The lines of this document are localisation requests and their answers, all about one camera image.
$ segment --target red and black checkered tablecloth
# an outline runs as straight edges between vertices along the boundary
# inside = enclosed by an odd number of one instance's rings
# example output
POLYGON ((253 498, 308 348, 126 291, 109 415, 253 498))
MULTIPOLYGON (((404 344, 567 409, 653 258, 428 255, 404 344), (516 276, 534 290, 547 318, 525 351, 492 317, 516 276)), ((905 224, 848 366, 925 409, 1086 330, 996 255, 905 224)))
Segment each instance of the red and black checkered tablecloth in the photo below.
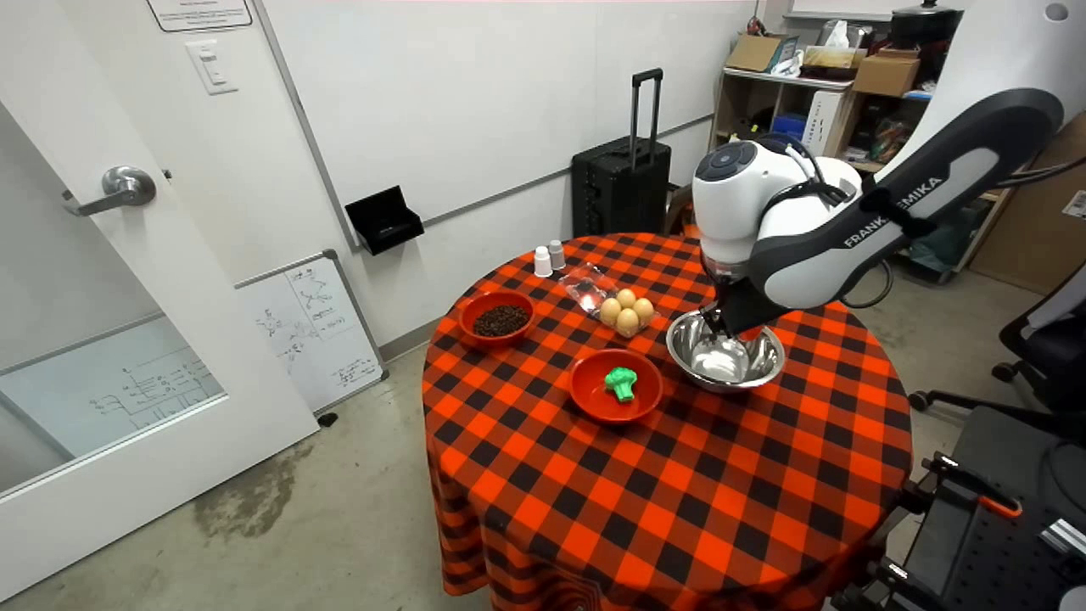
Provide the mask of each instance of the red and black checkered tablecloth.
POLYGON ((425 365, 428 461, 444 591, 497 609, 818 609, 911 476, 911 409, 844 305, 775 323, 783 373, 749 394, 696 387, 665 351, 675 317, 714 304, 694 238, 563 244, 648 297, 622 348, 665 373, 661 411, 598 425, 567 394, 575 365, 618 338, 520 255, 474 291, 516 290, 541 323, 510 351, 460 339, 455 305, 425 365))

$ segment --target white door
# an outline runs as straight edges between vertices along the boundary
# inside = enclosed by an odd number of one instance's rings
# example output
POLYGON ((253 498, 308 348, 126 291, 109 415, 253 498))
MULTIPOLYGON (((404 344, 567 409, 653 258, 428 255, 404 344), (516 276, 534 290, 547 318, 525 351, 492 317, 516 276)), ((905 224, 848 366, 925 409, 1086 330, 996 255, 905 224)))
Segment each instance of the white door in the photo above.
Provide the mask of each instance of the white door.
POLYGON ((0 0, 0 600, 317 433, 56 0, 0 0), (109 168, 156 198, 91 219, 109 168))

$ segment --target floor stain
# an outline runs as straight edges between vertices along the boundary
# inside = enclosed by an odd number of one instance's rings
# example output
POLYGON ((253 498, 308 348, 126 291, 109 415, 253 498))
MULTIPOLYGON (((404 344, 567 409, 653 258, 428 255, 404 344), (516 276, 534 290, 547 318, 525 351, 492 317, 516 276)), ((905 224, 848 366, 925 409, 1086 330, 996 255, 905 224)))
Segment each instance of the floor stain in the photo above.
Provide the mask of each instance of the floor stain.
POLYGON ((268 532, 294 491, 294 469, 311 454, 311 446, 289 450, 238 478, 211 489, 193 504, 193 519, 208 540, 268 532))

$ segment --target rolling luggage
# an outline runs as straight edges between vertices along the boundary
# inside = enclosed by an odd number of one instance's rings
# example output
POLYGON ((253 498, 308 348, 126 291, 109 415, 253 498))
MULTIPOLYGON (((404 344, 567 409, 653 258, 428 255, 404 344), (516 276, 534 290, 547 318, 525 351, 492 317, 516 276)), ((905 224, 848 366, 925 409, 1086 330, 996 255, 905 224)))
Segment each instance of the rolling luggage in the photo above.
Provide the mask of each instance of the rolling luggage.
POLYGON ((633 135, 583 151, 575 158, 575 238, 610 231, 665 231, 673 151, 660 142, 660 90, 665 73, 639 73, 633 77, 635 108, 633 135), (653 95, 653 140, 639 135, 639 91, 653 95))

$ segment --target electrical outlet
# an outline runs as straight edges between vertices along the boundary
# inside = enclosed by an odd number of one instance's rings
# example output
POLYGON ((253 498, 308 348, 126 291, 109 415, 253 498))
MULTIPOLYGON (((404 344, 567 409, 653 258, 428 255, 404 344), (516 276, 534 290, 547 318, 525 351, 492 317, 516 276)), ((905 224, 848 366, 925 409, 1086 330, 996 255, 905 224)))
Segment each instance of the electrical outlet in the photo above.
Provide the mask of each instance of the electrical outlet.
POLYGON ((1086 219, 1086 191, 1076 191, 1064 215, 1086 219))

